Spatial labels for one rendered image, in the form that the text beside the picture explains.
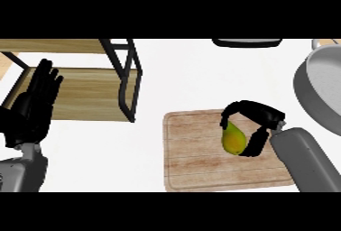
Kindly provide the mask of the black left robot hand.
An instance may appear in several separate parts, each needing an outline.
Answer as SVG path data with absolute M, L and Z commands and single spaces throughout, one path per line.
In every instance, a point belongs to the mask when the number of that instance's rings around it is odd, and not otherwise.
M 39 143 L 45 138 L 61 81 L 63 76 L 51 68 L 51 61 L 41 59 L 29 86 L 17 95 L 11 108 L 0 106 L 0 134 L 5 137 L 7 148 Z

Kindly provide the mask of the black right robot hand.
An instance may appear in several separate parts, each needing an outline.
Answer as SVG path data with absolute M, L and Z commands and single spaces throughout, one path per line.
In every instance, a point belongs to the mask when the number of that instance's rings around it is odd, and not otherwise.
M 246 148 L 238 155 L 244 157 L 255 157 L 259 155 L 265 146 L 265 140 L 268 137 L 267 129 L 277 129 L 278 124 L 283 122 L 284 114 L 275 108 L 253 101 L 236 101 L 227 105 L 221 113 L 219 126 L 222 130 L 227 128 L 227 123 L 231 123 L 228 121 L 228 117 L 234 113 L 240 113 L 259 125 L 259 128 L 252 133 L 250 139 L 246 139 Z

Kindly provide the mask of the yellow-green pear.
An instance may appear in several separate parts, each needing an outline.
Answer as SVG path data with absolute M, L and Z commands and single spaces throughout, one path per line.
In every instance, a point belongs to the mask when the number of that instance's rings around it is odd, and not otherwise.
M 227 123 L 222 130 L 221 144 L 224 151 L 233 155 L 240 155 L 246 148 L 246 136 L 231 123 Z

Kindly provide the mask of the wooden cutting board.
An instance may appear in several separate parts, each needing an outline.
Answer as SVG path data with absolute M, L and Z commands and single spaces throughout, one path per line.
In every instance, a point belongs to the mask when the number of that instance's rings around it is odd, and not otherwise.
M 163 115 L 163 184 L 168 191 L 218 191 L 287 186 L 293 183 L 272 148 L 256 157 L 224 151 L 221 111 Z

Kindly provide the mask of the grey metal pot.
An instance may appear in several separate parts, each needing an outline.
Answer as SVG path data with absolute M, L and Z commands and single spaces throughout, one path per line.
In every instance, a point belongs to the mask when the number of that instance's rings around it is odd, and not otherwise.
M 341 40 L 311 40 L 311 52 L 293 73 L 293 93 L 311 119 L 341 136 Z

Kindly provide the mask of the wooden shelf with black frame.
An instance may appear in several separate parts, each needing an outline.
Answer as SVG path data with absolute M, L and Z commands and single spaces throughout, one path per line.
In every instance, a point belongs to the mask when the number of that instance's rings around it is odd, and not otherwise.
M 21 68 L 2 107 L 11 107 L 24 91 L 35 68 L 19 59 L 19 52 L 103 54 L 109 69 L 60 68 L 63 82 L 52 109 L 54 120 L 132 122 L 143 75 L 132 40 L 113 44 L 107 39 L 0 39 L 0 53 Z

